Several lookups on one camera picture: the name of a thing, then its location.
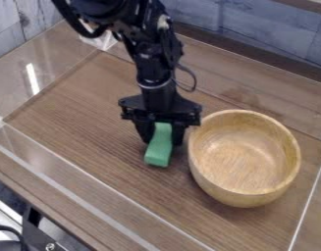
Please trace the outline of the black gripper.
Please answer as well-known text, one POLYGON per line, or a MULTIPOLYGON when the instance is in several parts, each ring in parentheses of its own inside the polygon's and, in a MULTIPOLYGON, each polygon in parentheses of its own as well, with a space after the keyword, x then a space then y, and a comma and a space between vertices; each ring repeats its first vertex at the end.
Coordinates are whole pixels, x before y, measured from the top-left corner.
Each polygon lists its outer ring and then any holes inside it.
POLYGON ((145 95, 121 98, 118 105, 122 109, 121 117, 131 121, 146 144, 150 143, 155 133, 155 123, 172 125, 172 143, 180 146, 184 141, 188 126, 201 124, 202 106, 174 94, 172 99, 155 98, 145 100, 145 95))

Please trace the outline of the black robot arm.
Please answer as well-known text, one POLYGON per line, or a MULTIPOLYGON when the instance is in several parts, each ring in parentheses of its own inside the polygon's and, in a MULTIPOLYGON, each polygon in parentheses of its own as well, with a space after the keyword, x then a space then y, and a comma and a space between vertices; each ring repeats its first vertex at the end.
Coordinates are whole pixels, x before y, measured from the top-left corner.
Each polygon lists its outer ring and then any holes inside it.
POLYGON ((141 93, 118 101, 121 117, 134 123, 142 140, 155 136, 157 124, 169 125, 169 140, 182 144, 186 128, 201 123, 202 106, 184 98, 176 72, 184 44, 161 0, 51 0, 70 27, 84 38, 106 31, 123 43, 137 67, 141 93))

